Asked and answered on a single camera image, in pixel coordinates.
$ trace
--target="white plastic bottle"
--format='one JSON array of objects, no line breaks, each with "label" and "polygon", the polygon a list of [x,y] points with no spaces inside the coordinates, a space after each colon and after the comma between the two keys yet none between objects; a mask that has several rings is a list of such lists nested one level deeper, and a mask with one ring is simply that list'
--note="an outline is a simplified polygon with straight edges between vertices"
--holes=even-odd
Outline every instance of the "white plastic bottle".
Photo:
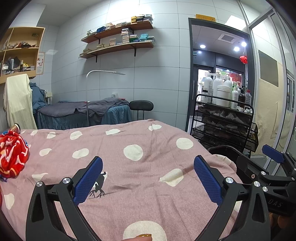
[{"label": "white plastic bottle", "polygon": [[[209,96],[213,95],[213,79],[211,78],[210,72],[207,74],[207,77],[205,78],[205,85],[203,89],[208,92]],[[207,102],[211,103],[212,98],[208,97]]]},{"label": "white plastic bottle", "polygon": [[232,81],[230,80],[229,76],[226,76],[226,80],[223,85],[229,87],[230,91],[232,91]]},{"label": "white plastic bottle", "polygon": [[[239,93],[237,92],[237,87],[234,88],[232,92],[232,100],[238,101],[239,99]],[[231,102],[231,109],[236,110],[237,109],[237,103]]]},{"label": "white plastic bottle", "polygon": [[237,92],[240,94],[240,82],[237,81]]},{"label": "white plastic bottle", "polygon": [[[222,80],[220,79],[220,74],[216,75],[215,80],[213,81],[213,96],[217,96],[217,86],[222,85]],[[213,98],[213,104],[216,104],[216,99]]]},{"label": "white plastic bottle", "polygon": [[245,93],[245,97],[245,103],[251,105],[252,96],[250,94],[250,90],[247,90],[247,92]]}]

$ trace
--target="finger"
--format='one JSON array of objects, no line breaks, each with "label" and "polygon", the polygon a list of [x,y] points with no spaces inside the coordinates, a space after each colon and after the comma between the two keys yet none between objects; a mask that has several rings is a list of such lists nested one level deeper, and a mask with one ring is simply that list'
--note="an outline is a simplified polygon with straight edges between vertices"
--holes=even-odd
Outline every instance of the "finger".
[{"label": "finger", "polygon": [[132,239],[125,239],[123,241],[152,241],[152,236],[148,236],[148,237],[135,237]]}]

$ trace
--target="cream cloth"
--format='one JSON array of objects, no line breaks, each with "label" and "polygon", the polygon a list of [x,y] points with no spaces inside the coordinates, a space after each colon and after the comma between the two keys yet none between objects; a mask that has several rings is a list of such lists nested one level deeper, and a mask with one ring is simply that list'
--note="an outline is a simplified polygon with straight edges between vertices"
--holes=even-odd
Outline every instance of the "cream cloth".
[{"label": "cream cloth", "polygon": [[20,74],[6,79],[4,88],[4,110],[8,125],[18,123],[21,129],[37,129],[33,117],[32,90],[27,74]]}]

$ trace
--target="ceiling light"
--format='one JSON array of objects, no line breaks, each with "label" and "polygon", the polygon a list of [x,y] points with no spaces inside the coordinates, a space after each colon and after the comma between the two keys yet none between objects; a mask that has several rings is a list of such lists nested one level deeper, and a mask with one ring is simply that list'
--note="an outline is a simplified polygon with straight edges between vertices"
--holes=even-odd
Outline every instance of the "ceiling light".
[{"label": "ceiling light", "polygon": [[243,30],[246,27],[246,22],[243,19],[231,15],[225,25]]}]

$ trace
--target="black door frame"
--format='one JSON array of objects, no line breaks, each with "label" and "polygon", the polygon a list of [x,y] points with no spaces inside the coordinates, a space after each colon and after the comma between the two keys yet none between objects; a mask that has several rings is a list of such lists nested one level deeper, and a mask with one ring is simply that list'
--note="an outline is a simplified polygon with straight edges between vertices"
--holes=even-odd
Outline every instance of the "black door frame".
[{"label": "black door frame", "polygon": [[185,130],[188,129],[188,123],[190,118],[190,106],[192,100],[192,93],[193,93],[193,39],[192,39],[192,25],[203,26],[208,28],[218,29],[224,32],[228,32],[237,36],[240,36],[245,39],[247,43],[246,52],[248,56],[248,89],[251,92],[251,95],[254,96],[254,88],[255,88],[255,63],[254,63],[254,56],[253,56],[253,49],[251,44],[250,35],[240,31],[238,29],[226,26],[224,24],[206,21],[202,19],[196,18],[188,18],[189,21],[189,38],[190,38],[190,82],[189,82],[189,99],[188,99],[188,110],[187,110],[187,119],[186,119],[186,127]]}]

